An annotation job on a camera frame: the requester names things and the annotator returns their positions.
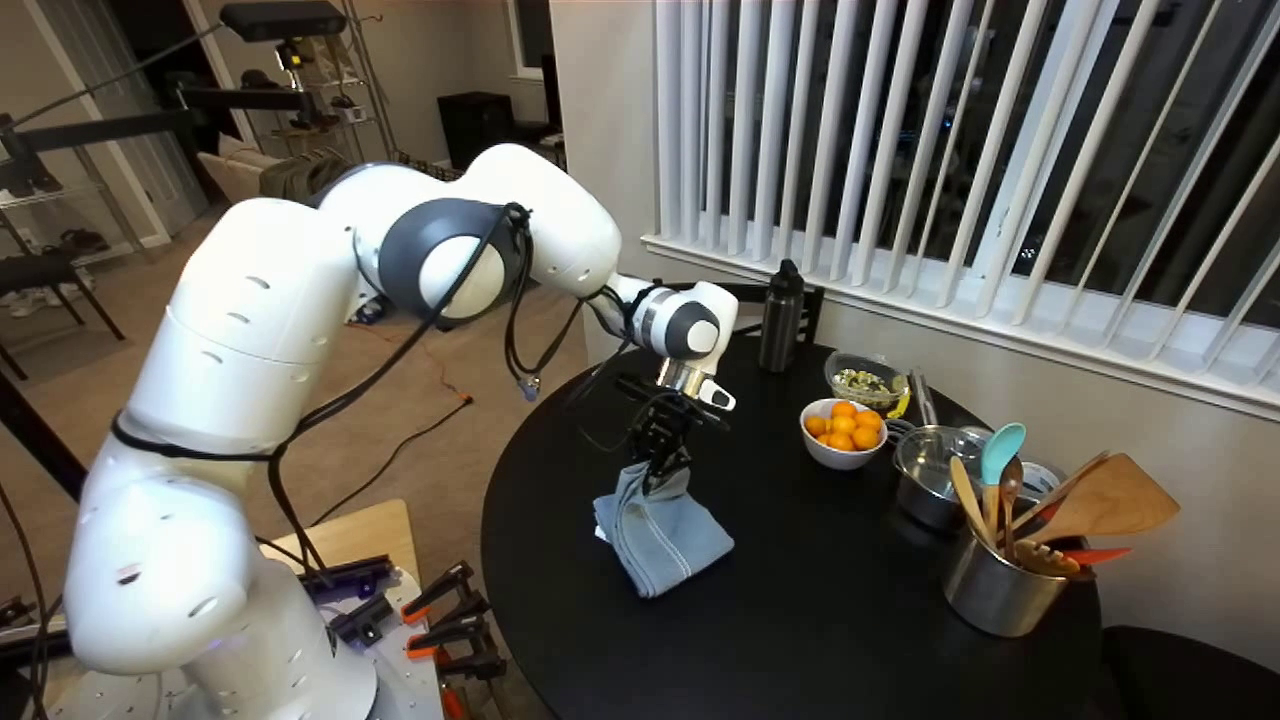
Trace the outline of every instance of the white bowl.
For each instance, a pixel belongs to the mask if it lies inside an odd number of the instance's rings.
[[[889,426],[881,421],[881,442],[878,442],[878,449],[865,449],[865,453],[828,449],[828,446],[821,446],[818,435],[810,435],[806,416],[833,416],[833,403],[836,403],[836,396],[821,396],[821,399],[806,403],[806,412],[801,412],[806,449],[810,449],[810,458],[811,458],[818,463],[825,463],[825,469],[833,469],[833,474],[858,474],[858,469],[865,469],[865,463],[886,449]]]

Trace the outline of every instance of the metal container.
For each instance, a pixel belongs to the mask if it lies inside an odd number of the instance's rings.
[[[958,532],[965,513],[954,489],[954,458],[981,474],[988,432],[985,429],[914,429],[893,449],[895,510],[929,532]]]
[[[1016,568],[988,544],[970,541],[948,574],[946,596],[965,625],[988,638],[1028,638],[1065,590],[1070,576]]]

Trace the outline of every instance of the white wall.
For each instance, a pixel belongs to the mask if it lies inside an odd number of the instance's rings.
[[[518,77],[508,0],[463,0],[469,9],[469,86],[478,93],[511,98],[524,126],[547,121],[546,86]]]
[[[658,230],[651,9],[556,0],[568,168],[618,211],[631,274],[668,279],[713,270],[650,255]],[[1028,458],[1076,469],[1100,449],[1132,453],[1182,503],[1172,530],[1100,568],[1104,619],[1172,629],[1280,668],[1280,429],[1178,399],[1056,361],[922,330],[893,309],[828,303],[825,344],[893,356],[985,421],[1023,421]]]

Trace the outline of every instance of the utensil holder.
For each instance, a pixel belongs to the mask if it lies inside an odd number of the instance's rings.
[[[988,638],[1028,638],[1065,590],[1070,576],[1028,574],[998,549],[970,541],[948,574],[946,596],[965,625]]]

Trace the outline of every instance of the kitchen utensil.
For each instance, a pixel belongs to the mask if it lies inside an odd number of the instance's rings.
[[[1006,463],[1023,453],[1028,446],[1028,429],[1023,426],[1000,426],[988,446],[985,446],[985,521],[994,530],[994,538],[1000,532],[1000,474]]]
[[[936,432],[932,392],[929,392],[929,385],[925,385],[922,371],[914,371],[914,396],[918,396],[918,407],[922,407],[922,429],[925,429],[925,432]]]
[[[1107,564],[1117,558],[1130,558],[1130,549],[1076,549],[1076,551],[1065,551],[1072,564],[1082,568],[1098,568],[1098,564]]]
[[[1023,461],[1013,458],[1000,474],[1000,530],[998,530],[998,541],[1007,541],[1007,526],[1013,526],[1013,503],[1023,496]]]
[[[1083,469],[1076,469],[1076,478],[1070,478],[1065,485],[1056,485],[1056,494],[1047,494],[1040,503],[1031,503],[1028,513],[1022,513],[1006,538],[1016,538],[1022,530],[1028,530],[1031,521],[1044,521],[1044,513],[1053,503],[1059,503],[1094,469],[1100,469],[1107,461],[1107,453],[1094,458]]]
[[[998,549],[998,538],[994,538],[994,530],[985,526],[985,513],[981,513],[981,503],[976,503],[973,478],[970,478],[970,469],[965,469],[959,458],[954,458],[954,485],[958,485],[959,510],[965,510],[970,526],[976,530],[976,538],[981,538],[988,549]]]
[[[1070,586],[1072,576],[1065,574],[1022,568],[1006,551],[970,541],[946,580],[946,600],[988,638],[1028,638]]]
[[[1000,551],[1007,564],[1016,564],[1023,574],[1040,574],[1040,576],[1076,576],[1082,574],[1082,564],[1053,544],[1006,544]]]
[[[1098,463],[1065,503],[1044,521],[1044,530],[1023,541],[1047,544],[1059,538],[1137,538],[1172,521],[1182,503],[1132,461],[1107,458]]]
[[[970,478],[981,474],[985,429],[914,429],[893,449],[895,469],[895,503],[906,515],[925,526],[929,532],[958,532],[965,526],[958,485],[954,485],[954,458],[965,461]]]

